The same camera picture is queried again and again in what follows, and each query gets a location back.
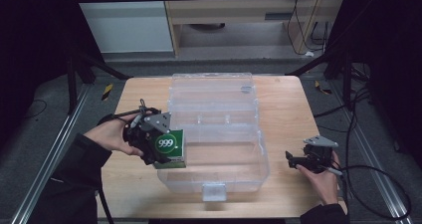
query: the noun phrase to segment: green box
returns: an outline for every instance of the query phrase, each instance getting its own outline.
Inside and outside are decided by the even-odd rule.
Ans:
[[[170,133],[159,136],[154,141],[154,147],[158,152],[171,159],[167,163],[153,163],[156,169],[186,167],[183,129],[172,130]]]

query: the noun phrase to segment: wooden tabletop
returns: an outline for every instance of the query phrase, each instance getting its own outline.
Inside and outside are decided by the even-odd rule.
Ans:
[[[303,140],[318,134],[297,77],[254,76],[271,174],[258,192],[228,193],[226,202],[203,202],[200,193],[171,193],[152,165],[114,152],[103,168],[105,197],[114,218],[289,218],[318,204],[310,183],[288,166],[285,151],[303,155]],[[167,111],[171,78],[126,82],[116,113],[136,110],[139,99]],[[105,217],[99,203],[99,217]]]

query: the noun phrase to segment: wire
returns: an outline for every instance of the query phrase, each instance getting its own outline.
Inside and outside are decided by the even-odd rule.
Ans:
[[[296,0],[296,3],[295,3],[295,8],[294,8],[294,11],[296,11],[296,8],[297,8],[297,2],[298,2],[298,0]],[[326,49],[332,49],[333,51],[335,51],[335,49],[339,49],[339,47],[341,47],[341,46],[338,46],[337,45],[337,43],[338,43],[338,41],[340,41],[341,40],[341,38],[345,35],[345,34],[347,34],[347,32],[350,30],[350,28],[352,27],[352,26],[354,26],[354,24],[358,21],[358,19],[362,16],[362,14],[368,9],[368,7],[372,4],[372,2],[373,2],[373,0],[368,0],[368,2],[364,5],[364,7],[359,11],[359,13],[354,17],[354,19],[353,20],[351,20],[349,23],[348,23],[348,25],[343,29],[343,31],[334,39],[334,40],[332,40],[332,42],[330,42],[329,43],[329,47],[326,47],[326,48],[324,48],[323,50],[325,51]],[[288,23],[288,36],[289,36],[289,39],[290,39],[290,41],[291,41],[291,43],[293,44],[293,42],[292,42],[292,38],[290,37],[290,34],[289,34],[289,25],[290,25],[290,20],[289,20],[289,23]],[[298,54],[298,55],[304,55],[304,54],[301,54],[301,53],[298,53],[296,50],[295,50],[295,47],[294,47],[294,51],[295,51],[295,53],[296,54]]]
[[[126,116],[126,115],[130,115],[130,114],[134,114],[134,113],[137,113],[137,112],[139,112],[139,110],[134,110],[134,111],[131,111],[131,112],[123,112],[123,113],[113,114],[112,116],[113,117],[121,117],[121,116]]]
[[[347,130],[338,130],[338,129],[334,129],[334,128],[331,128],[331,127],[327,127],[327,126],[322,126],[322,125],[317,125],[318,127],[321,127],[321,128],[325,128],[325,129],[328,129],[328,130],[331,130],[331,131],[336,131],[336,132],[347,132]]]
[[[322,52],[325,52],[326,44],[328,43],[328,22],[325,22],[325,29],[323,30]]]
[[[46,108],[47,108],[47,103],[46,103],[45,101],[43,101],[43,100],[33,100],[33,103],[35,103],[35,102],[40,102],[40,103],[43,103],[43,104],[44,104],[44,107],[41,109],[41,111],[40,111],[40,112],[37,112],[37,113],[32,114],[32,115],[24,116],[24,118],[31,118],[31,117],[38,116],[38,115],[40,115],[43,111],[45,111],[45,110],[46,110]]]
[[[369,96],[363,97],[363,95],[366,95],[366,94],[367,94],[367,93],[362,94],[362,95],[359,95],[359,96],[357,97],[357,99],[356,99],[356,100],[351,101],[351,102],[352,102],[352,104],[354,105],[354,103],[359,103],[359,102],[363,101],[364,99],[368,98]],[[322,112],[322,113],[314,114],[314,117],[321,117],[321,116],[325,116],[325,115],[331,114],[331,113],[333,113],[333,112],[337,112],[337,111],[339,111],[339,110],[341,110],[341,109],[343,109],[343,108],[346,108],[346,107],[347,107],[347,105],[341,105],[341,106],[339,106],[339,107],[333,108],[333,109],[328,110],[328,111],[326,111],[326,112]]]
[[[108,223],[114,224],[112,217],[111,217],[111,213],[109,212],[109,209],[108,209],[108,205],[106,203],[106,195],[105,195],[102,187],[99,189],[99,195],[100,195],[100,200],[101,200],[102,205],[103,205],[103,209],[105,210],[105,216],[106,216]]]
[[[383,174],[384,176],[388,177],[394,184],[396,187],[398,187],[400,189],[400,191],[404,194],[405,198],[406,198],[406,202],[407,202],[407,211],[405,214],[403,214],[402,216],[399,217],[392,217],[389,215],[385,215],[382,214],[378,211],[376,211],[375,209],[371,208],[369,205],[365,204],[365,202],[357,195],[356,191],[354,190],[353,186],[351,185],[351,182],[349,180],[349,173],[348,171],[351,169],[370,169],[370,170],[374,170],[376,172],[379,172],[381,174]],[[397,181],[393,176],[391,176],[390,174],[388,174],[387,172],[378,169],[376,167],[372,167],[372,166],[368,166],[368,165],[352,165],[352,166],[346,166],[344,168],[339,168],[339,171],[347,171],[347,181],[348,181],[348,187],[350,189],[350,192],[353,194],[353,197],[367,210],[369,210],[370,212],[372,212],[373,214],[382,217],[384,219],[388,219],[391,221],[398,221],[398,220],[402,220],[404,218],[407,218],[410,213],[412,212],[412,200],[409,196],[409,194],[406,192],[406,190],[404,189],[404,187],[400,184],[399,181]]]
[[[355,80],[369,82],[369,75],[366,73],[365,67],[363,66],[363,72],[356,68],[354,65],[351,66],[351,70],[354,72]]]
[[[341,180],[342,180],[342,182],[343,182],[343,190],[344,190],[344,195],[343,195],[343,198],[345,199],[345,202],[346,202],[346,204],[348,204],[348,200],[347,200],[347,188],[349,188],[350,189],[350,192],[353,194],[353,196],[354,196],[354,198],[364,207],[364,208],[366,208],[368,211],[370,211],[370,212],[372,212],[373,214],[375,214],[375,215],[377,215],[377,216],[379,216],[379,217],[382,217],[382,218],[384,218],[384,219],[388,219],[388,220],[392,220],[392,221],[397,221],[397,220],[402,220],[402,219],[404,219],[404,218],[407,218],[409,215],[410,215],[410,213],[411,213],[411,210],[412,210],[412,203],[411,203],[411,199],[410,199],[410,197],[409,197],[409,195],[407,194],[407,192],[405,191],[405,189],[403,188],[403,186],[396,180],[396,179],[394,179],[390,174],[388,174],[387,172],[385,172],[385,171],[382,171],[382,170],[380,170],[380,169],[378,169],[378,168],[375,168],[375,167],[372,167],[372,166],[367,166],[367,165],[353,165],[353,166],[350,166],[348,163],[349,163],[349,144],[350,144],[350,134],[351,134],[351,131],[352,131],[352,129],[353,129],[353,126],[355,125],[354,123],[357,123],[357,115],[356,115],[356,104],[357,104],[357,100],[359,99],[359,97],[360,96],[363,96],[363,95],[365,95],[365,94],[367,94],[368,93],[368,91],[365,91],[365,92],[363,92],[362,94],[360,94],[360,92],[362,92],[362,91],[364,91],[364,90],[366,90],[366,88],[362,88],[362,89],[360,89],[357,93],[356,93],[356,95],[355,95],[355,97],[354,97],[354,102],[352,102],[352,110],[351,110],[351,112],[352,112],[352,117],[351,117],[351,121],[350,121],[350,125],[349,125],[349,127],[348,127],[348,130],[347,130],[347,135],[346,135],[346,141],[345,141],[345,168],[340,168],[339,170],[345,170],[345,171],[347,171],[347,175],[346,175],[346,178],[344,179],[344,175],[341,177]],[[403,194],[404,194],[404,196],[406,197],[406,200],[407,200],[407,212],[404,214],[404,215],[402,215],[402,216],[399,216],[399,217],[392,217],[392,216],[388,216],[388,215],[384,215],[384,214],[382,214],[382,213],[380,213],[380,212],[378,212],[378,211],[376,211],[376,210],[374,210],[373,208],[371,208],[371,207],[369,207],[367,204],[365,204],[361,199],[360,199],[360,197],[357,195],[357,193],[356,193],[356,191],[354,190],[354,188],[353,188],[353,185],[352,185],[352,183],[351,183],[351,179],[350,179],[350,175],[349,175],[349,173],[348,173],[348,171],[350,170],[350,169],[355,169],[355,168],[366,168],[366,169],[371,169],[371,170],[375,170],[375,171],[377,171],[377,172],[380,172],[380,173],[382,173],[383,175],[385,175],[385,176],[387,176],[397,187],[399,187],[399,189],[403,192]]]
[[[297,55],[304,55],[305,53],[300,53],[300,52],[298,52],[298,51],[296,51],[296,49],[295,49],[295,46],[293,46],[293,40],[292,40],[292,37],[290,36],[290,33],[289,33],[289,31],[290,31],[290,24],[291,24],[291,21],[292,21],[292,19],[294,18],[294,16],[296,17],[296,20],[297,20],[297,22],[298,22],[298,27],[299,27],[299,30],[301,31],[301,35],[302,35],[302,41],[304,42],[304,45],[310,50],[310,52],[316,52],[316,51],[321,51],[322,50],[322,48],[320,48],[320,49],[314,49],[314,48],[310,48],[309,46],[308,46],[308,44],[307,44],[307,41],[305,41],[305,34],[304,34],[304,31],[303,31],[303,29],[302,29],[302,26],[301,26],[301,22],[299,21],[299,16],[298,16],[298,0],[295,0],[295,6],[294,6],[294,8],[293,8],[293,12],[292,12],[292,16],[291,16],[291,19],[289,20],[289,22],[288,22],[288,37],[289,37],[289,40],[290,40],[290,42],[291,42],[291,44],[292,44],[292,47],[293,47],[293,50],[295,51],[295,53],[297,54]]]
[[[327,42],[328,22],[325,22],[325,28],[324,28],[324,31],[323,31],[322,38],[314,38],[314,33],[315,33],[316,28],[317,28],[317,25],[318,25],[318,22],[316,22],[314,24],[313,31],[311,32],[311,41],[315,45],[324,46],[326,44],[326,42]]]

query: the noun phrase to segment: cabinet drawer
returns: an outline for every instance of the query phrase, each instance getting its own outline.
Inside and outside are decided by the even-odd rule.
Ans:
[[[292,13],[295,0],[212,0],[166,3],[172,24],[263,22],[268,13]]]

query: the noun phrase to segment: black sleeve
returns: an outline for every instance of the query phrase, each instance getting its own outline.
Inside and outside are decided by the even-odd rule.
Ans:
[[[77,134],[48,180],[29,223],[98,223],[96,191],[102,187],[101,168],[111,155]]]
[[[346,224],[347,218],[339,204],[319,205],[301,216],[302,224]]]

